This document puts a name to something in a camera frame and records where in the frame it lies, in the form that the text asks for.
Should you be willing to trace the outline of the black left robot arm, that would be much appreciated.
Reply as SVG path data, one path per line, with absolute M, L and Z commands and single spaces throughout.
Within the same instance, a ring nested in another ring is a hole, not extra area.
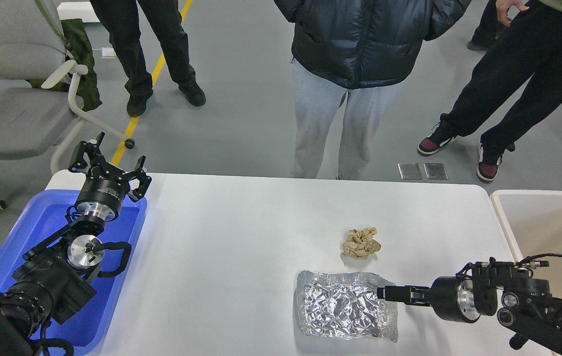
M 47 356 L 50 349 L 75 353 L 61 338 L 48 338 L 53 321 L 63 324 L 95 297 L 95 278 L 123 273 L 132 255 L 128 242 L 102 242 L 105 224 L 117 219 L 125 197 L 143 199 L 152 182 L 145 156 L 130 172 L 109 163 L 100 151 L 105 134 L 82 140 L 69 171 L 85 174 L 85 184 L 67 210 L 67 224 L 24 255 L 12 277 L 14 285 L 0 291 L 0 356 Z

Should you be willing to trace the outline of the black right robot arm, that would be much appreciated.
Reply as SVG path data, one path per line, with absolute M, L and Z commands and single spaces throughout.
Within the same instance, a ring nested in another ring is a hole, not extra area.
M 517 262 L 469 262 L 454 276 L 438 277 L 432 286 L 380 286 L 378 298 L 408 306 L 431 307 L 447 321 L 474 323 L 494 316 L 512 330 L 509 345 L 519 350 L 528 341 L 562 355 L 562 298 L 550 284 L 536 279 L 537 268 L 548 267 L 543 253 Z

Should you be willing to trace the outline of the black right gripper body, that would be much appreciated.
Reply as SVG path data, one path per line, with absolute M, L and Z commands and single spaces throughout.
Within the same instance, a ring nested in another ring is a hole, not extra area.
M 414 287 L 411 302 L 417 306 L 431 306 L 443 320 L 474 323 L 480 313 L 474 304 L 473 283 L 457 276 L 438 277 L 430 288 Z

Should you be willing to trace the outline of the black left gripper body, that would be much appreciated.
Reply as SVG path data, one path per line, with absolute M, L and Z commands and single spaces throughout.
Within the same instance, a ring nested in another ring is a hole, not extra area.
M 92 167 L 85 171 L 86 180 L 74 205 L 82 216 L 94 216 L 109 222 L 118 218 L 124 198 L 130 191 L 125 171 L 118 167 Z

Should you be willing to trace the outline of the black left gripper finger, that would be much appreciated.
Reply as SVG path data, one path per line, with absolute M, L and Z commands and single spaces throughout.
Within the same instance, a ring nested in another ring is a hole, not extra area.
M 137 160 L 136 168 L 133 171 L 125 172 L 121 176 L 121 187 L 123 188 L 123 192 L 133 202 L 137 202 L 145 198 L 148 187 L 150 187 L 152 183 L 152 177 L 148 176 L 145 171 L 145 160 L 146 156 L 141 156 Z M 131 188 L 130 183 L 135 180 L 138 182 L 138 185 L 136 188 Z
M 105 132 L 100 132 L 93 140 L 82 140 L 75 147 L 68 171 L 83 173 L 86 179 L 110 179 L 111 165 L 100 151 Z

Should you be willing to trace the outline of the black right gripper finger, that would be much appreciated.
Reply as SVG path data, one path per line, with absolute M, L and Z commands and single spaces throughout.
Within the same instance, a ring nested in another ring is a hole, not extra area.
M 430 301 L 421 295 L 385 296 L 383 299 L 390 302 L 403 303 L 407 306 L 430 306 Z
M 385 296 L 396 295 L 396 296 L 405 296 L 405 295 L 421 295 L 424 298 L 428 299 L 430 288 L 422 287 L 422 286 L 384 286 L 382 288 L 378 288 L 376 291 L 376 295 L 380 299 L 384 299 Z

